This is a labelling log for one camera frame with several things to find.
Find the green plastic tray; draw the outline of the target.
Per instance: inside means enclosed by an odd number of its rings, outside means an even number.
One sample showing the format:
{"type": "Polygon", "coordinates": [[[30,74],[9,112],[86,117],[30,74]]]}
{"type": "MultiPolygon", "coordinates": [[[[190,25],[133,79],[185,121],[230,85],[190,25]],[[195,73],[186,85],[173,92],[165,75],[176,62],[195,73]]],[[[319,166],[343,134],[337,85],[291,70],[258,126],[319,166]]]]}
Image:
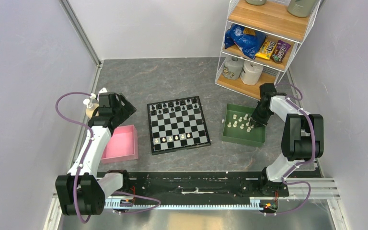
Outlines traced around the green plastic tray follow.
{"type": "Polygon", "coordinates": [[[221,140],[236,144],[262,147],[265,143],[265,127],[257,127],[249,121],[254,108],[227,104],[221,140]]]}

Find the pink plastic tray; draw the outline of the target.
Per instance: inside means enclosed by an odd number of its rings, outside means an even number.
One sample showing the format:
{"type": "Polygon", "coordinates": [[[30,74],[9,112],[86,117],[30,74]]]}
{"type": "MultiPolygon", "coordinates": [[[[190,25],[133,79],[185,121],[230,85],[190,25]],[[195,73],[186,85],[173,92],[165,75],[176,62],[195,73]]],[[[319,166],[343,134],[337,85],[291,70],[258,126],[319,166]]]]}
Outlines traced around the pink plastic tray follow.
{"type": "Polygon", "coordinates": [[[101,163],[116,163],[138,159],[138,134],[134,125],[115,129],[105,147],[101,163]]]}

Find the black white chessboard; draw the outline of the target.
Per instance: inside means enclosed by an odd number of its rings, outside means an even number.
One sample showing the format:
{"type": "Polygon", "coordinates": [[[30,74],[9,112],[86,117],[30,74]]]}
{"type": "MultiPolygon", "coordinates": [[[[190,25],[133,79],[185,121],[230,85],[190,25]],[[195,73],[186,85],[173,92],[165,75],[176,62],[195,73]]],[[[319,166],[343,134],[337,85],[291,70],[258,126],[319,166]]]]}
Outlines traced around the black white chessboard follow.
{"type": "Polygon", "coordinates": [[[149,103],[147,116],[152,155],[211,145],[199,96],[149,103]]]}

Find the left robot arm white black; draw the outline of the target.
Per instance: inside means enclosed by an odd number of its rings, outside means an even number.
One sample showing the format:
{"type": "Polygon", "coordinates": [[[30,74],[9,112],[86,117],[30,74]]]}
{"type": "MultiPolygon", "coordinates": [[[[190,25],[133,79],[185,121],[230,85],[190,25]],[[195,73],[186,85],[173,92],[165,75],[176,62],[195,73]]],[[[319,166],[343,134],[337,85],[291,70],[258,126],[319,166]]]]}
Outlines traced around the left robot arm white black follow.
{"type": "Polygon", "coordinates": [[[77,216],[82,222],[86,222],[83,216],[100,215],[109,196],[115,193],[125,196],[132,188],[127,170],[110,170],[101,179],[97,179],[97,173],[114,131],[136,112],[136,108],[121,93],[86,93],[85,96],[89,102],[96,99],[99,103],[86,123],[72,120],[60,112],[58,106],[64,95],[55,104],[61,118],[87,130],[76,161],[65,175],[59,175],[55,181],[63,215],[77,216]]]}

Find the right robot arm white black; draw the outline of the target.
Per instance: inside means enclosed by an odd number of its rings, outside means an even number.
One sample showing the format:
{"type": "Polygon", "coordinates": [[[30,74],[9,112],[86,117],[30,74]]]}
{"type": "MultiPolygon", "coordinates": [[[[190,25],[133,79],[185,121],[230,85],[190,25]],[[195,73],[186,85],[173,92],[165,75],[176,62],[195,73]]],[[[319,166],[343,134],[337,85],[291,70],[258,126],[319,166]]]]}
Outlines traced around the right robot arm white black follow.
{"type": "Polygon", "coordinates": [[[286,185],[286,178],[302,165],[323,155],[323,116],[306,112],[296,105],[291,96],[278,92],[273,83],[260,87],[260,101],[251,118],[252,127],[264,127],[272,115],[284,121],[281,154],[262,170],[257,189],[263,196],[270,196],[277,188],[286,185]]]}

